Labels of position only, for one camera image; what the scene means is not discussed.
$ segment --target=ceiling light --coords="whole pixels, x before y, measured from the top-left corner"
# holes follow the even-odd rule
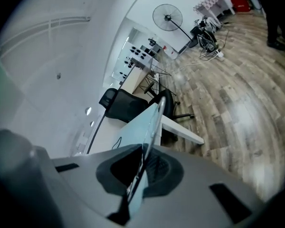
[[[87,116],[89,116],[89,114],[91,113],[91,110],[92,110],[91,107],[86,108],[85,114],[86,114]]]

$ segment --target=office chair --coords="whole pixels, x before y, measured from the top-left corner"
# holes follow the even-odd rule
[[[109,118],[130,122],[149,107],[146,100],[136,97],[123,89],[108,89],[99,104],[105,108],[104,115]]]
[[[146,94],[149,92],[152,96],[153,99],[149,102],[149,105],[152,105],[153,103],[159,103],[161,98],[164,96],[166,97],[166,106],[163,111],[163,115],[174,120],[178,118],[183,118],[186,116],[189,116],[190,118],[194,118],[194,114],[180,114],[180,115],[174,115],[174,109],[176,105],[179,105],[179,101],[173,101],[172,94],[169,89],[165,89],[161,91],[158,95],[152,90],[152,87],[154,85],[154,82],[150,83],[148,87],[145,89],[144,93]]]
[[[150,84],[151,87],[148,87],[149,92],[151,91],[153,84]],[[104,93],[103,97],[101,97],[99,104],[105,108],[104,115],[106,117],[119,119],[128,123],[153,103],[158,104],[164,96],[166,97],[166,105],[163,111],[164,116],[170,119],[186,116],[189,116],[190,118],[194,117],[193,114],[173,115],[175,106],[179,105],[180,102],[173,101],[171,92],[168,89],[161,91],[158,95],[154,93],[153,96],[154,98],[148,103],[146,100],[136,97],[123,89],[117,90],[110,88]]]

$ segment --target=red box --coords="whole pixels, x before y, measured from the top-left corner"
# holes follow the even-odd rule
[[[233,7],[237,12],[249,12],[250,6],[247,0],[231,0]]]

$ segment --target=fan pole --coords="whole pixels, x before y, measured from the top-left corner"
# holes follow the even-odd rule
[[[179,28],[182,32],[184,32],[184,34],[190,39],[190,41],[193,42],[193,40],[191,39],[191,37],[188,36],[188,34],[187,34],[181,27],[179,27],[178,24],[174,23],[172,19],[171,19],[170,21],[171,21],[173,24],[175,24],[175,25],[177,26],[177,28]]]
[[[174,23],[172,19],[170,19],[170,21],[171,21],[173,24],[175,24],[175,25],[177,26],[177,28],[179,28],[179,29],[190,39],[191,42],[190,42],[189,45],[188,45],[189,48],[194,47],[194,46],[196,45],[196,43],[191,39],[191,37],[188,36],[188,34],[187,34],[180,26],[178,26],[178,24]]]

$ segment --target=extension cord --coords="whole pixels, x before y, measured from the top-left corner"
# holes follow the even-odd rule
[[[224,53],[222,53],[222,52],[219,51],[219,50],[216,50],[215,53],[217,54],[217,56],[218,56],[219,58],[222,58],[222,57],[224,56]]]

